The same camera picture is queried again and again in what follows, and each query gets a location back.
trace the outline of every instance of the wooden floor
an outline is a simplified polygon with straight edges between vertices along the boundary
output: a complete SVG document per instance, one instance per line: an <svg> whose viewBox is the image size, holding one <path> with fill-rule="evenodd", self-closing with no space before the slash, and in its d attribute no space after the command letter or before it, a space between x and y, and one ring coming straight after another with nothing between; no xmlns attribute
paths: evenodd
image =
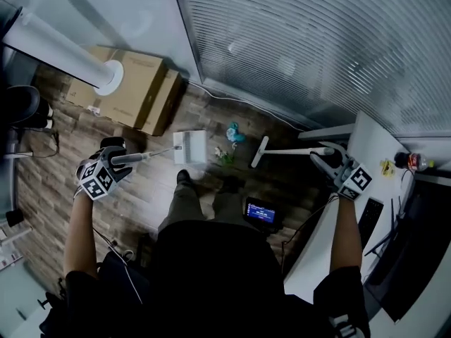
<svg viewBox="0 0 451 338"><path fill-rule="evenodd" d="M245 196L255 196L281 207L285 215L283 229L268 238L280 260L281 245L324 204L327 191L308 157L264 156L257 169L248 165L261 138L269 136L269 146L276 149L297 147L297 131L247 104L221 101L208 97L202 90L189 86L175 108L171 125L162 137L151 137L137 130L93 116L83 108L65 102L70 78L49 68L40 68L35 86L54 109L54 127L59 133L59 154L49 158L22 158L16 164L18 206L33 231L17 243L29 262L30 269L51 292L63 276L63 250L68 229L75 169L78 163L94 153L105 137L123 136L133 142L135 150L153 151L172 145L172 132L206 129L208 131L209 164L206 170L187 167L198 180L200 201L206 217L213 217L211 204L215 191L227 175L246 180ZM231 122L237 122L246 141L238 144L231 165L221 165L214 155L216 147L232 152L226 138ZM55 148L51 137L42 132L26 132L25 144L40 156ZM139 163L116 191L94 203L94 226L119 249L135 250L138 237L155 233L165 218L175 188L175 176L183 168L173 164L172 153ZM299 254L312 228L314 219L292 243L286 246L285 272ZM106 245L96 237L97 260L107 252Z"/></svg>

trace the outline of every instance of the window blinds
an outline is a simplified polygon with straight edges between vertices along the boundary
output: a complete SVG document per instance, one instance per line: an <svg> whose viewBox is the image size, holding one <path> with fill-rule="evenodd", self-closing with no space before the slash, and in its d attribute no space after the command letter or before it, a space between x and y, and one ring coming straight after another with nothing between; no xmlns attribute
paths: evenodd
<svg viewBox="0 0 451 338"><path fill-rule="evenodd" d="M451 0L178 0L204 77L323 126L451 130Z"/></svg>

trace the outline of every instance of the white pillar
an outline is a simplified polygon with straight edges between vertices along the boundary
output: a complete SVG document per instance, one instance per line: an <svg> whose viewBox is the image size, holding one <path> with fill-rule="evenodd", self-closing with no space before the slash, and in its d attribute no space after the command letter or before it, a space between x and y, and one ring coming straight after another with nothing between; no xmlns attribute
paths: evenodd
<svg viewBox="0 0 451 338"><path fill-rule="evenodd" d="M93 57L25 8L22 8L3 42L6 46L30 55L93 87L101 89L114 79L114 68Z"/></svg>

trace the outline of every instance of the black shirt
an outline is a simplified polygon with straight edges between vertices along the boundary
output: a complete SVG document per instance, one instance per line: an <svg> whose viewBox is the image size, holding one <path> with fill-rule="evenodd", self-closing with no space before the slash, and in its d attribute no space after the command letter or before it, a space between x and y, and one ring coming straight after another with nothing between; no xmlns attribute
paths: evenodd
<svg viewBox="0 0 451 338"><path fill-rule="evenodd" d="M124 300L120 288L102 279L69 273L71 334L160 337L173 332L216 336L274 331L334 337L331 318L346 315L347 324L369 337L358 267L331 273L316 288L314 305L286 296L271 247L248 227L208 221L169 225L159 234L149 280L148 290L140 292L141 305L129 282Z"/></svg>

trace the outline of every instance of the leg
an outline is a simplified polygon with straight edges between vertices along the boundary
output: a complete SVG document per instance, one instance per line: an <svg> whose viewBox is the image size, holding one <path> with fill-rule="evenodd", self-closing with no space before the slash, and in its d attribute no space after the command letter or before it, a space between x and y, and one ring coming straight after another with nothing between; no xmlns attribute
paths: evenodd
<svg viewBox="0 0 451 338"><path fill-rule="evenodd" d="M219 190L213 202L213 209L215 213L214 222L229 223L242 225L243 227L250 227L258 230L252 224L244 220L242 216L242 198L238 193L236 181L225 181L224 186Z"/></svg>
<svg viewBox="0 0 451 338"><path fill-rule="evenodd" d="M159 232L168 225L183 220L205 220L200 207L199 197L186 170L181 170L178 173L177 182L169 214L158 227Z"/></svg>

